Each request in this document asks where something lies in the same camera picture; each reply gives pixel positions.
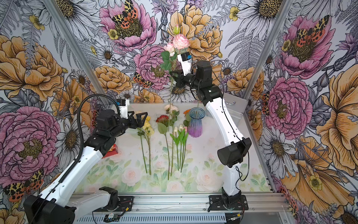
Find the pink carnation flower stem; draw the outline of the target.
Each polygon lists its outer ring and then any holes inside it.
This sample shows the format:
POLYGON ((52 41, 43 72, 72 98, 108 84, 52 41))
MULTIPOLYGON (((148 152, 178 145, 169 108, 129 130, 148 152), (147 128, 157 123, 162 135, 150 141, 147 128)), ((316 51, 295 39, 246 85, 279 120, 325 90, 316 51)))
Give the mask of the pink carnation flower stem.
POLYGON ((174 36, 166 46, 164 46, 164 51, 161 53, 162 62, 159 66, 169 78, 168 84, 165 85, 165 88, 162 91, 164 100, 169 104, 174 104, 175 102, 189 102, 192 100, 189 88, 187 86, 182 88, 176 87, 174 79, 169 74, 170 71, 182 70, 177 56, 187 52, 188 47, 189 40, 180 32, 179 26, 175 26, 174 36))

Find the peach rose flower stem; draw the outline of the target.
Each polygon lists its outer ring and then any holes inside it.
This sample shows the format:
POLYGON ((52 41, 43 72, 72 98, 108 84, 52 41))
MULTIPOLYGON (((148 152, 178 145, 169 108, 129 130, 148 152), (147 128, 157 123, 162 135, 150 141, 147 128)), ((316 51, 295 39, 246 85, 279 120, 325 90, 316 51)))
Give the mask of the peach rose flower stem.
MULTIPOLYGON (((169 119, 168 119, 169 134, 170 134, 170 136, 171 135, 174 136, 175 135, 175 122, 178 119, 179 109, 178 109, 178 107, 174 106, 173 104, 168 104, 165 106, 165 111, 166 111, 167 115, 169 116, 169 119)), ((171 137, 171 139, 172 139, 172 150, 171 150, 171 166, 170 166, 170 172, 169 172, 170 176, 172 176, 172 174, 173 174, 174 149, 175 149, 173 137, 171 137)))

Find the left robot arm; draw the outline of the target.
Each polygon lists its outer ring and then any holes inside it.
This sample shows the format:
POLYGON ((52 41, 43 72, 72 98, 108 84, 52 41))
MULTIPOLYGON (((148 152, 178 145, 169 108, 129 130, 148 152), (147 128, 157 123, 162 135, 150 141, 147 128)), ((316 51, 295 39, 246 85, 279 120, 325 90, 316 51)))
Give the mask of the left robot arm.
POLYGON ((120 206, 118 191, 101 187, 95 193, 71 202, 74 191, 87 173, 108 153, 116 138, 126 130, 144 125, 147 112, 128 113, 122 118, 113 110, 97 116, 96 131, 82 145, 77 158, 40 195, 29 196, 24 202, 26 216, 31 224, 72 224, 79 218, 97 210, 115 210, 120 206))

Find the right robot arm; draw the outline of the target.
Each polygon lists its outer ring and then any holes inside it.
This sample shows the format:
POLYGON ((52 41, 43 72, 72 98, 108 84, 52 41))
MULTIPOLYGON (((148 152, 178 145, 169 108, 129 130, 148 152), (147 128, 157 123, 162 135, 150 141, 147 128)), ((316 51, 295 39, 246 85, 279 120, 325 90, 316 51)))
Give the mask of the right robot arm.
POLYGON ((212 202, 210 208, 222 204, 226 209, 235 207, 240 210, 248 209, 238 183, 242 178, 241 163, 248 155, 252 141, 243 136, 231 118, 223 93, 218 86, 213 84, 210 62, 199 61, 196 64, 195 74, 178 70, 170 72, 170 75, 177 87, 188 86, 195 89, 198 99, 214 118, 225 142, 225 147, 217 151, 220 162, 227 167, 224 173, 222 197, 212 202))

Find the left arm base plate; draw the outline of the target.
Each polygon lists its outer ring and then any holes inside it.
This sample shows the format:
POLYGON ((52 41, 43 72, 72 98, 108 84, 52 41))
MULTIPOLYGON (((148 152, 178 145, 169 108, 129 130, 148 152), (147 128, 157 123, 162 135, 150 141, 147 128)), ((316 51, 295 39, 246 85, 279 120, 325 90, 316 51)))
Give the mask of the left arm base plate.
POLYGON ((134 196, 119 196, 119 203, 114 209, 99 208, 94 212, 128 212, 132 211, 134 196))

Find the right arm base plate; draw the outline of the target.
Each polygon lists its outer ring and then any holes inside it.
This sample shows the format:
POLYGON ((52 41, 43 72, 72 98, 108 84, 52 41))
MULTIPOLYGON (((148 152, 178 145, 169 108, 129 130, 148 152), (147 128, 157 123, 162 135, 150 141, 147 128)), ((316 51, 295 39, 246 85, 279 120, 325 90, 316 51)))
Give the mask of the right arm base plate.
POLYGON ((210 195, 208 211, 248 211, 248 201, 245 195, 225 197, 210 195))

